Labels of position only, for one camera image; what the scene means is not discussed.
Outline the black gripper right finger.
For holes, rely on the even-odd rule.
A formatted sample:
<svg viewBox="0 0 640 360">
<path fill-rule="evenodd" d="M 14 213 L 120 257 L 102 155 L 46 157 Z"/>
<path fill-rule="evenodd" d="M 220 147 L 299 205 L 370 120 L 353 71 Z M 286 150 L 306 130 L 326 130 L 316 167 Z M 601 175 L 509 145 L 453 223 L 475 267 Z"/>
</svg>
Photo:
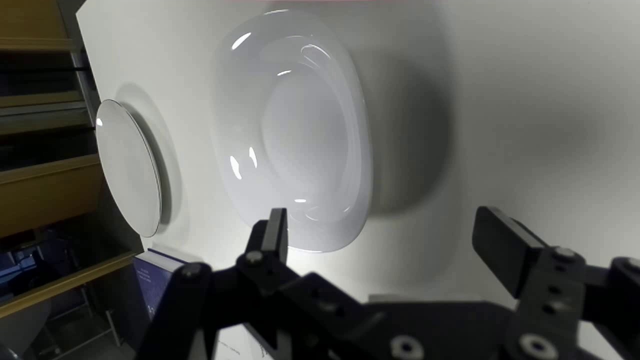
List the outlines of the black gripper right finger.
<svg viewBox="0 0 640 360">
<path fill-rule="evenodd" d="M 584 299 L 586 262 L 574 250 L 551 246 L 500 208 L 473 215 L 472 249 L 518 301 Z"/>
</svg>

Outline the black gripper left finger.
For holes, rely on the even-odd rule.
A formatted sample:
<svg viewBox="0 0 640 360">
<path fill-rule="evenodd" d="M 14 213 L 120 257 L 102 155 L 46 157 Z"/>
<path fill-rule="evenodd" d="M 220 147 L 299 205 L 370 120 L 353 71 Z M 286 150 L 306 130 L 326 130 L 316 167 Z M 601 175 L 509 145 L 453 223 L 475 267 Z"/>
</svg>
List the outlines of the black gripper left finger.
<svg viewBox="0 0 640 360">
<path fill-rule="evenodd" d="M 239 261 L 247 267 L 262 262 L 283 264 L 287 259 L 287 210 L 271 208 L 265 220 L 251 227 Z"/>
</svg>

